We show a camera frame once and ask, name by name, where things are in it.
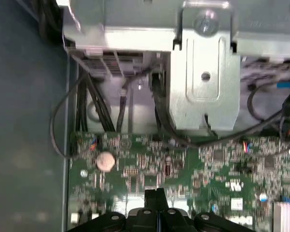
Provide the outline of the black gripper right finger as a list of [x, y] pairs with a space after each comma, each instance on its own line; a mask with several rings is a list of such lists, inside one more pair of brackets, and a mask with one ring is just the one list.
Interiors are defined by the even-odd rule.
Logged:
[[161, 229], [164, 232], [250, 232], [251, 229], [231, 222], [214, 213], [202, 212], [194, 219], [184, 216], [178, 209], [168, 206], [163, 188], [157, 189]]

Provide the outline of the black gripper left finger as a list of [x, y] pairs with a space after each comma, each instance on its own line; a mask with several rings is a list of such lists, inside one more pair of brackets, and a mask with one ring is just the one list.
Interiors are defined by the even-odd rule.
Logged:
[[70, 232], [155, 232], [157, 230], [157, 191], [145, 191], [145, 206], [136, 208], [136, 215], [125, 217], [119, 212], [107, 212], [78, 225]]

